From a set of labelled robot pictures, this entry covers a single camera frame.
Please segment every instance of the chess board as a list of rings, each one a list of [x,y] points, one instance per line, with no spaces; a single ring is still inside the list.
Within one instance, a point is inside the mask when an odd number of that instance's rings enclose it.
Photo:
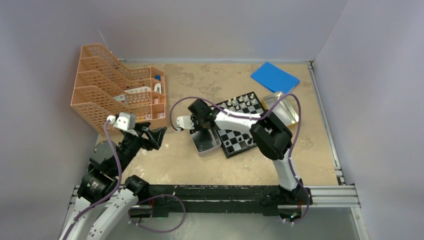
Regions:
[[[222,101],[217,105],[230,111],[245,114],[261,114],[265,111],[259,98],[253,91],[237,96],[235,99],[231,98]],[[219,130],[218,135],[221,139],[221,146],[227,159],[256,147],[256,143],[246,133],[241,134],[238,131]]]

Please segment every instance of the white panel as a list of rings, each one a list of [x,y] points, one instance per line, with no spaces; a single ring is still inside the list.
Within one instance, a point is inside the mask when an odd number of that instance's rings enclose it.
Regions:
[[[373,240],[424,236],[424,2],[350,0],[314,71]]]
[[[58,239],[96,132],[71,107],[81,45],[100,42],[84,1],[0,1],[0,233]]]
[[[309,61],[348,0],[91,0],[111,50],[142,61]]]

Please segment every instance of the blue book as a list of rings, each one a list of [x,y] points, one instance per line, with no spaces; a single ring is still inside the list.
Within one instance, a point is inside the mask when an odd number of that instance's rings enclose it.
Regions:
[[[296,77],[269,62],[265,62],[250,77],[273,93],[278,91],[282,91],[283,94],[289,93],[300,82]]]

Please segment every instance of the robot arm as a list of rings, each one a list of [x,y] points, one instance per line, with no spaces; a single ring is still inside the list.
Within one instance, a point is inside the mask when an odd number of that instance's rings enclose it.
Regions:
[[[297,175],[293,177],[288,160],[288,150],[292,146],[293,135],[273,112],[263,120],[256,120],[261,117],[260,114],[233,112],[228,109],[225,109],[226,113],[224,113],[216,108],[211,109],[200,99],[195,100],[188,109],[192,115],[178,117],[179,128],[188,129],[190,133],[201,129],[213,129],[249,134],[260,152],[273,160],[280,187],[290,192],[297,188],[297,180],[300,178]],[[246,118],[229,116],[227,113]]]
[[[87,240],[104,240],[130,208],[148,198],[149,183],[133,175],[126,179],[123,189],[103,214],[92,224]]]
[[[135,124],[135,116],[125,112],[117,116],[109,116],[107,119],[124,135],[122,142],[113,146],[122,170],[128,166],[140,149],[158,150],[167,131],[166,127],[150,130],[150,122]],[[95,146],[94,153],[89,161],[88,172],[82,177],[77,191],[75,211],[66,224],[60,240],[104,239],[130,207],[134,206],[139,200],[147,198],[146,189],[149,184],[134,175],[125,181],[118,198],[109,200],[113,201],[111,207],[108,207],[100,217],[98,216],[107,201],[88,210],[78,220],[74,221],[76,215],[109,195],[118,184],[116,160],[111,146],[106,141]]]

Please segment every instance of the plywood surface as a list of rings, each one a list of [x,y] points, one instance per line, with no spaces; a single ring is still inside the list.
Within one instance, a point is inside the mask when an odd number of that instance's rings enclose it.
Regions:
[[[238,63],[128,63],[130,68],[154,66],[165,72],[167,108],[187,96],[207,98],[215,103],[254,91],[259,98],[271,92],[250,78],[260,64]],[[284,71],[300,79],[292,91],[302,105],[300,136],[293,151],[298,174],[305,185],[337,185],[329,146],[313,83],[305,64],[277,64]],[[173,111],[173,120],[189,115],[183,101]],[[290,100],[296,109],[296,103]],[[296,127],[290,128],[294,133]],[[97,141],[105,138],[99,136]],[[118,143],[122,137],[112,139]],[[271,160],[258,148],[229,159],[222,150],[199,157],[193,141],[186,132],[175,132],[171,127],[165,134],[159,151],[140,150],[123,177],[138,175],[151,184],[208,184],[208,185],[277,185],[278,176]]]

